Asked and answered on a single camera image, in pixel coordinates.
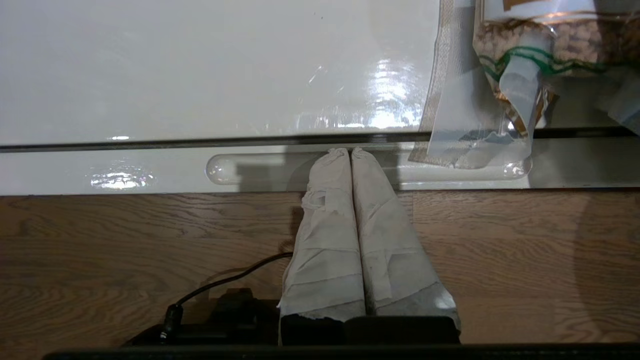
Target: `glossy white surface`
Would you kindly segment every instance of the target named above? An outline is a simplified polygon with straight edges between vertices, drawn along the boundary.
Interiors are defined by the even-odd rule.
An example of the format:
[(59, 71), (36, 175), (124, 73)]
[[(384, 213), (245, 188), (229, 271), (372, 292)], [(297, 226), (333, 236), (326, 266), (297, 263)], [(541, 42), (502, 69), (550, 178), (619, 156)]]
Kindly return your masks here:
[[(538, 139), (523, 177), (514, 168), (410, 163), (413, 143), (360, 145), (402, 190), (640, 186), (638, 138)], [(303, 191), (315, 156), (336, 146), (5, 153), (0, 195)], [(218, 162), (220, 174), (211, 171), (216, 157), (227, 161)]]
[(438, 9), (2, 1), (0, 145), (416, 131)]

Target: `power cord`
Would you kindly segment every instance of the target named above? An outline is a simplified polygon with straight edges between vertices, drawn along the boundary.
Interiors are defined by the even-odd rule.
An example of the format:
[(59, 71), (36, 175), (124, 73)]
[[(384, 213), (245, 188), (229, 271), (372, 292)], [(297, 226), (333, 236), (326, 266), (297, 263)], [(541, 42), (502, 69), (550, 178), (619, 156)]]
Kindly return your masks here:
[(211, 288), (215, 288), (216, 286), (219, 285), (223, 285), (226, 284), (228, 282), (232, 282), (238, 279), (241, 279), (247, 275), (249, 275), (250, 273), (258, 270), (259, 268), (263, 267), (264, 265), (268, 264), (268, 263), (272, 263), (276, 260), (280, 260), (280, 259), (284, 259), (284, 258), (290, 258), (293, 256), (293, 252), (283, 252), (274, 256), (270, 256), (266, 259), (260, 260), (259, 262), (257, 262), (256, 264), (254, 264), (253, 266), (251, 266), (250, 268), (246, 269), (245, 271), (241, 272), (240, 274), (237, 275), (233, 275), (230, 277), (227, 277), (226, 279), (222, 279), (222, 280), (218, 280), (218, 281), (214, 281), (210, 284), (206, 284), (205, 286), (201, 286), (199, 288), (197, 288), (196, 290), (193, 290), (192, 292), (188, 293), (187, 295), (183, 296), (180, 300), (176, 301), (176, 303), (169, 305), (169, 307), (166, 310), (166, 314), (164, 315), (164, 323), (163, 323), (163, 330), (160, 333), (160, 340), (162, 343), (164, 343), (168, 338), (171, 338), (171, 336), (173, 335), (173, 333), (178, 329), (178, 327), (180, 327), (180, 323), (182, 322), (182, 314), (184, 312), (184, 309), (182, 308), (182, 305), (187, 302), (189, 299), (211, 289)]

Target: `black device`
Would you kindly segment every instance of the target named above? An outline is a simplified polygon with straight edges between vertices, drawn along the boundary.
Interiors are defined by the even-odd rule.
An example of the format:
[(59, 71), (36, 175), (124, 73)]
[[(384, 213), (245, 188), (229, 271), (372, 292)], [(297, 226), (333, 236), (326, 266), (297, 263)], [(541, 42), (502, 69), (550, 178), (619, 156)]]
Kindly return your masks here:
[(291, 255), (272, 256), (192, 291), (168, 307), (162, 324), (120, 348), (55, 352), (44, 359), (640, 359), (639, 344), (460, 345), (448, 317), (363, 316), (344, 323), (298, 315), (280, 319), (277, 301), (258, 300), (250, 289), (227, 291), (204, 323), (182, 324), (182, 305), (190, 298)]

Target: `vacuum-sealed bag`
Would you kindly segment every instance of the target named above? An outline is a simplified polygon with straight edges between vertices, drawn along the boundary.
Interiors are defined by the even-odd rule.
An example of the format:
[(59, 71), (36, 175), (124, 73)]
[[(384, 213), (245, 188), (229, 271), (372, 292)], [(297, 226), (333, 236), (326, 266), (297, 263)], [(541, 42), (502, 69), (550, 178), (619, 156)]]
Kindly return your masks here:
[(478, 1), (474, 49), (510, 126), (531, 139), (554, 94), (575, 96), (558, 80), (567, 76), (600, 77), (589, 82), (595, 92), (608, 85), (576, 99), (585, 106), (596, 101), (622, 124), (640, 115), (639, 10), (635, 0)]
[(640, 134), (640, 1), (455, 4), (440, 19), (437, 42), (447, 44), (436, 71), (446, 80), (428, 99), (420, 128), (431, 138), (410, 160), (524, 176), (533, 131), (547, 124), (558, 99), (601, 110)]

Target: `wood grain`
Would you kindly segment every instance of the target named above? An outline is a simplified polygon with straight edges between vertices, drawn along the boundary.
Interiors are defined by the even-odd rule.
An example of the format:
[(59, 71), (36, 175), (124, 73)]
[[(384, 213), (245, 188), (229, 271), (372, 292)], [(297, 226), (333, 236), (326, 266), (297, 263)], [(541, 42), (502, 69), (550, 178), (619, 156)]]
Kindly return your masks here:
[[(640, 340), (640, 192), (429, 192), (414, 199), (414, 226), (435, 268), (454, 298), (465, 299), (465, 341)], [(500, 307), (479, 299), (509, 299), (516, 310), (497, 314)], [(541, 304), (551, 312), (527, 315)], [(473, 331), (482, 328), (471, 315), (478, 313), (493, 332), (466, 330), (468, 319)], [(537, 330), (494, 336), (505, 323)], [(543, 335), (542, 328), (553, 330)]]
[[(0, 198), (0, 350), (112, 347), (187, 291), (291, 250), (300, 193)], [(640, 192), (403, 192), (465, 343), (639, 338)], [(189, 302), (280, 296), (286, 260)]]

